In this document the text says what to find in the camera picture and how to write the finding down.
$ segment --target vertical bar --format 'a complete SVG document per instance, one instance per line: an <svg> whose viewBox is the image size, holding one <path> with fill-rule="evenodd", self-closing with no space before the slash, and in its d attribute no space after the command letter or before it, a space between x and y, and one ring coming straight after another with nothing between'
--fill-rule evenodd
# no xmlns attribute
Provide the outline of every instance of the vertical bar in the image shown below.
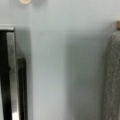
<svg viewBox="0 0 120 120"><path fill-rule="evenodd" d="M21 120L27 120L27 81L26 81L26 61L24 58L18 59L18 76L20 91L20 116Z"/></svg>
<svg viewBox="0 0 120 120"><path fill-rule="evenodd" d="M0 32L0 78L4 120L12 120L6 32Z"/></svg>
<svg viewBox="0 0 120 120"><path fill-rule="evenodd" d="M10 65L10 86L12 101L12 120L20 120L19 85L17 73L16 47L14 32L7 32L8 60Z"/></svg>
<svg viewBox="0 0 120 120"><path fill-rule="evenodd" d="M0 80L0 120L4 120L3 119L2 94L1 94L1 80Z"/></svg>
<svg viewBox="0 0 120 120"><path fill-rule="evenodd" d="M108 46L103 120L118 120L120 104L120 32L116 31Z"/></svg>

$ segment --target light fixture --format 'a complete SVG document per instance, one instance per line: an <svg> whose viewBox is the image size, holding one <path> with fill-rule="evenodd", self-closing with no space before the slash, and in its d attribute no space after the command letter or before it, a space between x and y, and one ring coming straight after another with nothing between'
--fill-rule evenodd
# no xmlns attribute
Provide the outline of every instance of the light fixture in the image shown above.
<svg viewBox="0 0 120 120"><path fill-rule="evenodd" d="M20 0L22 4L29 4L32 0Z"/></svg>

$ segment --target dark vertical strip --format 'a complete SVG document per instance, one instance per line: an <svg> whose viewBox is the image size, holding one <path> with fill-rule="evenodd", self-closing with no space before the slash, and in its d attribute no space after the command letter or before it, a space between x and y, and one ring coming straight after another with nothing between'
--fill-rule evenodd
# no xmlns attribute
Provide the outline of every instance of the dark vertical strip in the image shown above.
<svg viewBox="0 0 120 120"><path fill-rule="evenodd" d="M0 32L0 80L4 120L12 120L6 32Z"/></svg>
<svg viewBox="0 0 120 120"><path fill-rule="evenodd" d="M21 120L27 120L27 79L26 79L26 61L18 59L19 76L19 95L20 95L20 116Z"/></svg>

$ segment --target gray wall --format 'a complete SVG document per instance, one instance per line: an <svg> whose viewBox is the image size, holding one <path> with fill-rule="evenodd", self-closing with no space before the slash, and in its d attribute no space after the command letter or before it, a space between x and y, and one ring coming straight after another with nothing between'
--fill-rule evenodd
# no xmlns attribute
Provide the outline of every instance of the gray wall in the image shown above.
<svg viewBox="0 0 120 120"><path fill-rule="evenodd" d="M0 24L16 26L28 63L29 120L101 120L105 51L120 1L0 2Z"/></svg>

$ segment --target white wall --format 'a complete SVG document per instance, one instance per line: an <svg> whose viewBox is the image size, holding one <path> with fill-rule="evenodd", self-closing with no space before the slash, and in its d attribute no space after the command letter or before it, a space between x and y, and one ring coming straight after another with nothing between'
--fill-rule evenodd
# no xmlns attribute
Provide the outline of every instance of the white wall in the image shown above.
<svg viewBox="0 0 120 120"><path fill-rule="evenodd" d="M104 62L119 0L1 0L28 63L29 120L101 120Z"/></svg>

